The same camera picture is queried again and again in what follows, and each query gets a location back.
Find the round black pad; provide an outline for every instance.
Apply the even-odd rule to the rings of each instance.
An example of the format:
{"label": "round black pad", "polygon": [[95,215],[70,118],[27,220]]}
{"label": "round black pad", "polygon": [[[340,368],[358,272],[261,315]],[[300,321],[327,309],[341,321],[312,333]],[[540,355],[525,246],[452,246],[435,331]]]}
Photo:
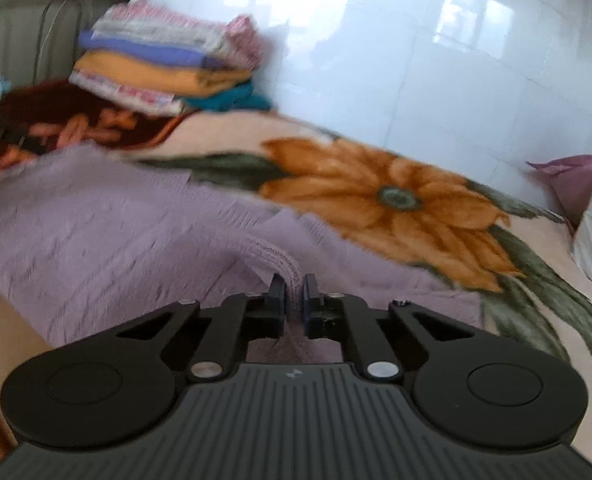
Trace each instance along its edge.
{"label": "round black pad", "polygon": [[76,363],[51,376],[47,389],[55,400],[69,404],[93,404],[121,389],[122,375],[103,363]]}
{"label": "round black pad", "polygon": [[495,336],[436,342],[412,394],[440,430],[499,450],[571,436],[588,402],[582,378],[569,365]]}
{"label": "round black pad", "polygon": [[476,397],[496,406],[521,406],[542,392],[542,381],[527,368],[516,365],[485,365],[468,378],[469,390]]}
{"label": "round black pad", "polygon": [[0,401],[19,439],[86,449],[143,433],[174,396],[173,375],[148,342],[111,338],[29,360],[7,378]]}

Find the white tiled wall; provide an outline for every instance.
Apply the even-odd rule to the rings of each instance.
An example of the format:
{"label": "white tiled wall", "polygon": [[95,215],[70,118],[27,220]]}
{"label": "white tiled wall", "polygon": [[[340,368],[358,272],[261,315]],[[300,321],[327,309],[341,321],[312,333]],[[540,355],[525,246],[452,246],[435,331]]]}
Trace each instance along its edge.
{"label": "white tiled wall", "polygon": [[528,174],[592,153],[592,0],[154,0],[251,13],[281,111],[557,209]]}

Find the silver bolt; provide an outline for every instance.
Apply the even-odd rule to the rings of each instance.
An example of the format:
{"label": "silver bolt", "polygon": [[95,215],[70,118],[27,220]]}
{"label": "silver bolt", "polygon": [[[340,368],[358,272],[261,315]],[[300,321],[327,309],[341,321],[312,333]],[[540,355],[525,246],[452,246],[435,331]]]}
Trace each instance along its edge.
{"label": "silver bolt", "polygon": [[222,366],[213,361],[200,361],[191,367],[191,373],[201,379],[211,379],[222,373]]}
{"label": "silver bolt", "polygon": [[367,373],[377,379],[388,379],[398,375],[400,368],[389,361],[376,361],[367,367]]}

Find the floral blanket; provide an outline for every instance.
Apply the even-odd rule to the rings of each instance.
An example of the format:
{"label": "floral blanket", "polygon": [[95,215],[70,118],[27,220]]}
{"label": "floral blanket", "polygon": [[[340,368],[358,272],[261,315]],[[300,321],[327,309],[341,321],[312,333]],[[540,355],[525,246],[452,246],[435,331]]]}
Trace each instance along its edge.
{"label": "floral blanket", "polygon": [[564,219],[435,166],[252,112],[196,114],[126,156],[302,212],[454,288],[479,292],[488,330],[570,362],[590,406],[574,444],[592,460],[592,283]]}

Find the folded clothes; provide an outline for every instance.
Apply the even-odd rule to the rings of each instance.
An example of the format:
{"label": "folded clothes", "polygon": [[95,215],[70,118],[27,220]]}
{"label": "folded clothes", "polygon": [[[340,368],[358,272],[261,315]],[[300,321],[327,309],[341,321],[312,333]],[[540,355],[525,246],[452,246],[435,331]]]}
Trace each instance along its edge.
{"label": "folded clothes", "polygon": [[94,33],[122,39],[199,49],[223,60],[228,67],[257,69],[263,60],[263,46],[249,16],[229,23],[196,20],[146,0],[132,0],[110,7],[94,25]]}
{"label": "folded clothes", "polygon": [[169,68],[106,50],[87,52],[74,67],[80,72],[112,79],[135,88],[170,92],[179,96],[210,97],[251,79],[249,70]]}
{"label": "folded clothes", "polygon": [[217,70],[225,65],[223,61],[207,56],[196,48],[155,44],[151,42],[151,38],[147,43],[130,41],[93,30],[84,30],[80,33],[78,46],[85,50],[104,48],[165,66],[194,66]]}
{"label": "folded clothes", "polygon": [[96,74],[74,70],[70,75],[70,83],[128,110],[143,114],[174,117],[180,115],[185,107],[183,101],[176,99],[173,94],[132,88]]}
{"label": "folded clothes", "polygon": [[271,102],[262,95],[253,93],[253,83],[248,81],[211,97],[185,97],[190,106],[201,110],[226,112],[228,110],[271,110]]}

